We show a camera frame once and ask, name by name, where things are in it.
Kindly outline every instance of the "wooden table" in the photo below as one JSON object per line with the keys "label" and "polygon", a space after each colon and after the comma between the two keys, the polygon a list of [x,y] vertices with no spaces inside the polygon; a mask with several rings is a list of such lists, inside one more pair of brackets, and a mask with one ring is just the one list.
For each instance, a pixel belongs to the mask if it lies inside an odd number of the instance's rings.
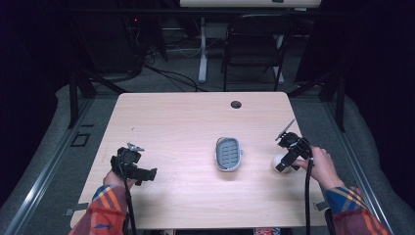
{"label": "wooden table", "polygon": [[[242,104],[231,107],[233,101]],[[287,150],[275,138],[294,118],[282,92],[122,94],[115,105],[79,203],[90,203],[127,142],[146,149],[139,167],[158,169],[155,181],[131,189],[137,228],[251,228],[305,226],[305,171],[280,174],[271,161]],[[300,135],[294,123],[289,131]],[[235,137],[240,167],[220,171],[215,145]],[[326,225],[318,183],[310,182],[311,225]],[[74,226],[85,211],[77,211]]]}

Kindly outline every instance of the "gray soap dish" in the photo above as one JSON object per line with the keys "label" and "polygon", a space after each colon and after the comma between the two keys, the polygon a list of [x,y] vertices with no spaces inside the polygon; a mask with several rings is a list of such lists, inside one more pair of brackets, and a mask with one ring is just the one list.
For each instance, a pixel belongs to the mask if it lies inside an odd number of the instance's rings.
{"label": "gray soap dish", "polygon": [[239,141],[232,137],[222,137],[216,143],[216,165],[222,171],[234,171],[241,163],[243,151]]}

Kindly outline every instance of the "patterned sleeve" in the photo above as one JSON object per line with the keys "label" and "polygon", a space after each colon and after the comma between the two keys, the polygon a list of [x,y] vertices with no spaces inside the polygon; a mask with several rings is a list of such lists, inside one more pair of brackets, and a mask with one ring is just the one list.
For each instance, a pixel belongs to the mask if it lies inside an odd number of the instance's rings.
{"label": "patterned sleeve", "polygon": [[125,188],[103,185],[98,188],[86,214],[69,235],[122,234],[126,208]]}
{"label": "patterned sleeve", "polygon": [[337,235],[391,234],[367,209],[357,190],[337,187],[326,191]]}

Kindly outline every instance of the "cable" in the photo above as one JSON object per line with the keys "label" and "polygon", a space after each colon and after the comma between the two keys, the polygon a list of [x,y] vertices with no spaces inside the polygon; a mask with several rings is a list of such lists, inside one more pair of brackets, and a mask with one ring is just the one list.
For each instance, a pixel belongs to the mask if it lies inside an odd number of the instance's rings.
{"label": "cable", "polygon": [[183,83],[185,85],[188,85],[190,87],[195,88],[195,92],[198,92],[198,91],[208,92],[207,90],[198,87],[198,85],[196,84],[196,82],[192,78],[190,78],[190,77],[188,77],[186,75],[183,75],[183,74],[180,74],[180,73],[177,73],[177,72],[174,72],[174,71],[159,70],[159,69],[156,69],[154,67],[150,67],[148,65],[144,65],[144,67],[147,68],[147,69],[149,69],[149,70],[151,70],[151,71],[154,71],[156,73],[159,73],[159,74],[165,76],[167,79],[169,79],[176,86],[177,86],[177,84],[174,83],[174,81],[178,81],[178,82],[181,82],[181,83]]}
{"label": "cable", "polygon": [[310,158],[308,160],[307,172],[305,174],[305,234],[311,234],[311,222],[310,222],[310,177],[313,167],[314,158],[312,157],[312,152],[310,151]]}

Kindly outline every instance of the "office chair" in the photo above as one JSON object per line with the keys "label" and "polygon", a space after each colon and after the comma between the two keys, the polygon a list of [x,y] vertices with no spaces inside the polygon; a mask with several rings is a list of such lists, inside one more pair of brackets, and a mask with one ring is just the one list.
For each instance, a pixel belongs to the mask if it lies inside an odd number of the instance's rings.
{"label": "office chair", "polygon": [[[233,19],[227,27],[223,53],[223,91],[226,91],[228,66],[231,67],[278,67],[274,75],[277,90],[281,75],[287,39],[296,29],[287,16],[275,14],[242,15]],[[277,46],[276,35],[282,35]]]}

